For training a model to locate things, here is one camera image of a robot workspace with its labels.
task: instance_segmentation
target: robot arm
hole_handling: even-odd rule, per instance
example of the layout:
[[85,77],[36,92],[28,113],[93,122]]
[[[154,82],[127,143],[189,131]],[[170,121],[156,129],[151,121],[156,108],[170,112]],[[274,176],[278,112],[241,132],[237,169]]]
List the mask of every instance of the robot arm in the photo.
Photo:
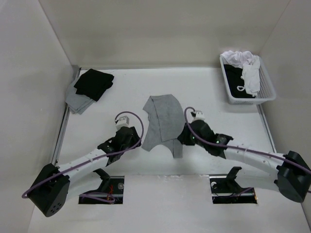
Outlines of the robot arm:
[[123,153],[109,157],[104,155],[130,149],[140,141],[135,127],[129,127],[127,116],[119,118],[116,126],[116,135],[100,144],[89,154],[58,167],[48,164],[42,168],[32,187],[55,174],[60,174],[27,194],[27,197],[46,217],[56,214],[65,201],[72,197],[90,190],[96,190],[96,192],[105,190],[109,175],[101,168],[119,160]]
[[293,151],[287,155],[280,153],[271,153],[258,151],[257,154],[246,143],[240,143],[231,136],[214,133],[208,124],[204,122],[205,117],[202,112],[194,111],[191,113],[194,117],[190,124],[193,131],[205,141],[211,144],[203,143],[198,140],[190,131],[187,124],[179,135],[178,140],[184,145],[199,145],[213,156],[219,156],[223,159],[235,160],[256,167],[264,171],[245,171],[241,167],[233,167],[222,185],[230,185],[233,192],[243,191],[242,187],[258,187],[280,192],[290,200],[303,202],[311,184],[311,175],[301,169],[290,165],[279,158],[286,158],[302,167],[309,169],[302,157]]

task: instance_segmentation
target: white wall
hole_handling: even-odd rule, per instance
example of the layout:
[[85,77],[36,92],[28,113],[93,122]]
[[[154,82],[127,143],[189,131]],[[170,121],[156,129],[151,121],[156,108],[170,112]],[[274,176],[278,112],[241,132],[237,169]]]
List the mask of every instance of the white wall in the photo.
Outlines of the white wall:
[[0,232],[27,232],[21,194],[47,163],[72,77],[37,0],[0,0]]
[[72,64],[219,65],[259,53],[289,0],[40,0]]
[[[278,152],[294,150],[311,166],[311,0],[291,0],[261,51],[277,91],[264,111]],[[311,195],[303,203],[311,223]]]

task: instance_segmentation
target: black cloth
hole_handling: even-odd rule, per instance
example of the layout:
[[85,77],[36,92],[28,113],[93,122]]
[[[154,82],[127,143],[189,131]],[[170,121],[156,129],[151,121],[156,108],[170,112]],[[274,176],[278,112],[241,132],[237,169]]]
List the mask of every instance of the black cloth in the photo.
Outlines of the black cloth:
[[111,88],[112,74],[102,73],[100,71],[89,69],[86,73],[81,75],[77,83],[74,85],[77,88],[76,94],[86,95],[91,99],[98,101],[103,93]]
[[232,96],[235,98],[255,98],[247,94],[245,90],[239,91],[237,89],[237,86],[244,86],[244,80],[241,79],[243,70],[232,65],[224,65],[224,67]]

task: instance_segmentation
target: laundry basket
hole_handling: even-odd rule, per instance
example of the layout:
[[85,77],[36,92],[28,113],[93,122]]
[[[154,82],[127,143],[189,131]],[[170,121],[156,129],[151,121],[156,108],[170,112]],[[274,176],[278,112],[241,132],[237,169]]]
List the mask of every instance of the laundry basket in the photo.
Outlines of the laundry basket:
[[268,71],[264,66],[262,59],[259,57],[260,60],[260,68],[259,68],[259,77],[260,77],[260,91],[258,95],[253,99],[248,98],[235,98],[232,96],[229,88],[229,83],[227,76],[225,74],[225,64],[228,64],[227,61],[220,55],[220,64],[222,66],[222,71],[225,79],[225,87],[228,94],[228,99],[230,104],[261,104],[268,100],[275,100],[276,98],[276,91],[272,85],[271,79],[269,77]]

